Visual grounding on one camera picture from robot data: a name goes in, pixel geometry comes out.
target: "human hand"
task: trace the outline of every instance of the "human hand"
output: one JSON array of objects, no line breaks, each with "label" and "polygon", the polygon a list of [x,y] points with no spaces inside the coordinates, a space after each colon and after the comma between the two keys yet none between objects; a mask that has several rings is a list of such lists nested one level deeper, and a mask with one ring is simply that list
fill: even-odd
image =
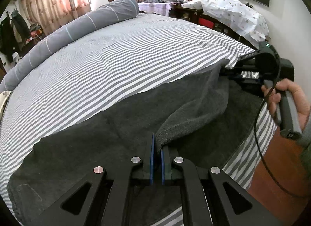
[{"label": "human hand", "polygon": [[[310,103],[307,100],[304,91],[302,91],[301,87],[296,83],[292,82],[291,80],[285,78],[284,80],[279,81],[275,88],[279,91],[290,91],[293,95],[293,99],[296,105],[297,113],[298,113],[298,120],[300,124],[301,130],[304,130],[306,127],[307,121],[310,115]],[[270,91],[270,88],[266,88],[265,86],[261,87],[262,92],[266,96]],[[275,115],[276,111],[276,104],[279,103],[281,100],[281,94],[276,93],[275,89],[269,96],[267,100],[268,108],[272,117]]]}]

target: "dark gray garment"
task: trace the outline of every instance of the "dark gray garment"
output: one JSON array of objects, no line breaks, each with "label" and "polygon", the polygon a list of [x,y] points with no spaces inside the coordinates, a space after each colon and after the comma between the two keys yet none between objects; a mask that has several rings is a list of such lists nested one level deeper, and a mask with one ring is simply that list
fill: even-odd
[{"label": "dark gray garment", "polygon": [[[174,140],[181,154],[200,166],[222,167],[246,137],[261,100],[242,92],[234,82],[229,87],[219,70],[220,64],[135,94],[42,138],[7,186],[16,217],[30,226],[94,167],[101,165],[113,173],[131,157],[142,157],[146,141],[157,130],[157,151]],[[148,225],[166,216],[180,206],[179,196],[178,187],[136,191],[131,225]]]}]

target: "black cable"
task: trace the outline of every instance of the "black cable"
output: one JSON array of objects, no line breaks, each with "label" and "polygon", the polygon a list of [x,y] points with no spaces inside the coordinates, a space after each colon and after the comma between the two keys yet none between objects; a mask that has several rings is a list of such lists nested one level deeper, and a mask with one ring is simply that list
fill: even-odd
[{"label": "black cable", "polygon": [[261,158],[261,161],[265,167],[265,169],[267,170],[267,172],[269,173],[270,177],[273,179],[273,181],[276,183],[276,185],[285,193],[295,197],[295,198],[310,198],[311,196],[310,195],[306,195],[306,196],[301,196],[301,195],[297,195],[297,194],[294,194],[292,193],[291,191],[287,190],[285,187],[283,187],[279,181],[277,181],[276,177],[273,175],[273,173],[271,172],[271,170],[269,169],[266,161],[264,160],[263,158],[263,155],[261,153],[261,150],[260,150],[260,146],[259,146],[259,142],[258,142],[258,138],[257,138],[257,130],[256,130],[256,125],[257,125],[257,120],[259,118],[259,115],[260,115],[260,112],[263,108],[263,106],[265,105],[265,103],[268,101],[268,98],[270,96],[270,94],[272,93],[272,91],[274,90],[275,86],[276,86],[276,83],[278,82],[279,78],[280,78],[280,73],[281,73],[281,66],[280,66],[280,59],[279,57],[277,57],[277,61],[278,61],[278,65],[279,65],[279,71],[278,71],[278,74],[277,74],[277,77],[276,79],[274,80],[273,82],[273,86],[271,87],[270,91],[268,92],[268,94],[265,96],[264,100],[262,101],[260,107],[259,107],[259,110],[256,114],[256,118],[255,118],[255,121],[254,121],[254,135],[255,135],[255,141],[256,141],[256,145],[257,145],[257,148],[258,148],[258,151],[259,151],[259,155],[260,155],[260,158]]}]

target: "gray handle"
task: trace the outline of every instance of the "gray handle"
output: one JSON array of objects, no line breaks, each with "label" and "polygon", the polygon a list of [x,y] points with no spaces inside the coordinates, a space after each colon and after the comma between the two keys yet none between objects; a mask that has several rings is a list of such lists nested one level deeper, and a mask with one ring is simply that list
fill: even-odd
[{"label": "gray handle", "polygon": [[[264,80],[267,88],[273,86],[271,80]],[[285,138],[297,140],[301,138],[302,131],[300,128],[298,113],[290,91],[277,91],[281,94],[281,100],[276,105],[275,122],[280,126],[280,134]]]}]

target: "blue strip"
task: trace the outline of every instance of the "blue strip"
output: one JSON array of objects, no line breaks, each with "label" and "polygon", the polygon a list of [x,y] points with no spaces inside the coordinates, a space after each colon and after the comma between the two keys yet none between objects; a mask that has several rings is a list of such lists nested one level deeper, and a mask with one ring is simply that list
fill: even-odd
[{"label": "blue strip", "polygon": [[162,169],[162,185],[164,185],[165,175],[164,175],[164,155],[163,155],[163,149],[161,149],[161,169]]},{"label": "blue strip", "polygon": [[150,184],[153,184],[153,159],[155,150],[155,135],[152,134],[151,156],[150,156]]}]

